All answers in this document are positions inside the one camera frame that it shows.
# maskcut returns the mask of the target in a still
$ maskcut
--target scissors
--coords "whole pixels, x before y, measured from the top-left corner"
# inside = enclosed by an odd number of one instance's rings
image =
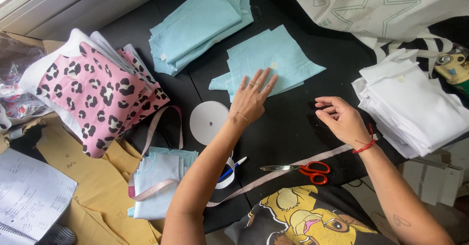
[[[320,164],[325,167],[325,170],[316,170],[310,168],[312,164]],[[327,177],[325,174],[331,172],[331,167],[329,165],[321,162],[321,161],[312,161],[307,165],[269,165],[269,166],[262,166],[261,170],[263,171],[300,171],[300,173],[309,176],[309,179],[313,184],[325,184],[327,183]],[[314,177],[322,176],[324,180],[322,182],[315,182]]]

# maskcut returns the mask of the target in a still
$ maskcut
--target gold bracelet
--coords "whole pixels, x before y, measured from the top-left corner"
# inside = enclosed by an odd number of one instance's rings
[[[235,113],[241,115],[248,122],[248,126],[249,126],[249,120],[243,114],[239,113],[238,111],[234,111],[234,110],[228,110],[228,112],[235,112]]]

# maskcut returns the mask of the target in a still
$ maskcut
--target pen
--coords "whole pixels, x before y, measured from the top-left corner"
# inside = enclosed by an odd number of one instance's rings
[[[240,159],[239,161],[237,161],[235,164],[234,164],[234,167],[238,167],[240,164],[242,164],[248,157],[244,157],[242,159]],[[225,178],[227,175],[229,175],[231,173],[233,169],[229,169],[227,170],[221,177],[220,179],[218,179],[218,182],[220,182],[221,180],[223,180],[223,178]]]

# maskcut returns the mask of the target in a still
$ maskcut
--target scissors blade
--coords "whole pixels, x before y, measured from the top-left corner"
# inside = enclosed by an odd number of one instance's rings
[[[260,168],[263,171],[297,171],[300,169],[299,165],[268,165]]]

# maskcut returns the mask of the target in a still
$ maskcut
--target spiral notebook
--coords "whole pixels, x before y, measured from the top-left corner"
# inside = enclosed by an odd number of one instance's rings
[[[76,187],[49,164],[7,149],[0,155],[0,244],[38,242],[67,209]]]

